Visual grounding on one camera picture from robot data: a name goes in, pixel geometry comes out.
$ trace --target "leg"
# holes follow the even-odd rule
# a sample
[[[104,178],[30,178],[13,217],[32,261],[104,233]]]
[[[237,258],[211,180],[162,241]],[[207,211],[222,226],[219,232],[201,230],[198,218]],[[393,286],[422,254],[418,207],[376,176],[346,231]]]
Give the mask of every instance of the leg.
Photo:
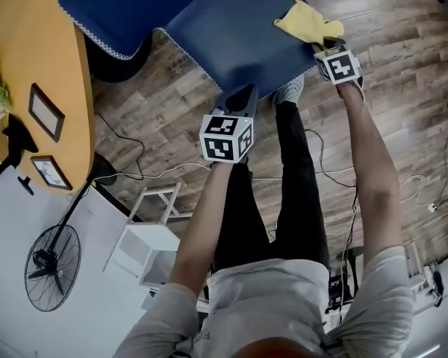
[[[329,250],[314,162],[308,150],[304,126],[296,103],[291,101],[278,103],[276,121],[284,174],[282,209],[277,224],[275,245],[272,246],[273,254],[286,260],[317,261],[328,268]]]
[[[249,167],[238,163],[229,179],[213,270],[267,260],[268,250],[269,239],[255,203]]]

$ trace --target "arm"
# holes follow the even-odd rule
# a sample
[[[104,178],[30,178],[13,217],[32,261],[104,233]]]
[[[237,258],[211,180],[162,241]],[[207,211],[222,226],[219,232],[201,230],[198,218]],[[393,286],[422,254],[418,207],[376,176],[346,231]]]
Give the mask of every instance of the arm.
[[[403,245],[400,189],[395,166],[361,94],[352,84],[338,92],[349,116],[350,142],[364,225],[364,264],[379,252]]]
[[[201,292],[216,250],[232,166],[214,164],[172,268],[170,283],[186,286],[196,295]]]

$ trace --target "framed picture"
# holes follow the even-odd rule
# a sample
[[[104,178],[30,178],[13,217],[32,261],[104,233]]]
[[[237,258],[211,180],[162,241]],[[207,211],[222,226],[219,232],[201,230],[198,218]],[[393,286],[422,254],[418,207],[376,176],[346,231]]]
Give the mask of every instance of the framed picture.
[[[37,84],[31,85],[28,112],[55,142],[60,140],[65,115]]]
[[[53,157],[31,157],[30,160],[48,187],[66,189],[69,191],[72,189],[71,184],[66,179]]]

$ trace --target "white stitched edge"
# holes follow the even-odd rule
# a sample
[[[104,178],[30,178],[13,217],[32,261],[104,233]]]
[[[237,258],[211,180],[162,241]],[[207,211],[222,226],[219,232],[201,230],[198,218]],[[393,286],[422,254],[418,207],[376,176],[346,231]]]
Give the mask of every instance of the white stitched edge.
[[[194,61],[194,63],[202,69],[202,71],[216,84],[216,86],[219,88],[219,90],[221,92],[223,92],[223,89],[219,86],[219,84],[209,75],[209,73],[207,73],[204,68],[202,66],[199,65],[199,63],[194,60],[193,56],[191,56],[189,53],[187,53],[170,35],[169,33],[167,33],[166,29],[164,28],[156,28],[159,31],[163,32],[164,34],[166,34],[168,36],[168,38],[174,43],[174,45],[176,45],[179,49],[181,49],[192,61]]]
[[[77,25],[91,41],[93,41],[99,48],[108,53],[111,57],[117,58],[121,61],[127,61],[133,58],[135,54],[140,50],[140,48],[138,48],[131,56],[125,56],[124,54],[113,50],[109,45],[106,45],[104,42],[102,42],[94,33],[85,28],[84,25],[82,25],[78,20],[70,15],[68,11],[61,6],[60,2],[58,2],[58,4],[60,5],[60,8],[63,10],[63,12],[66,13],[66,15],[75,23],[75,25]]]

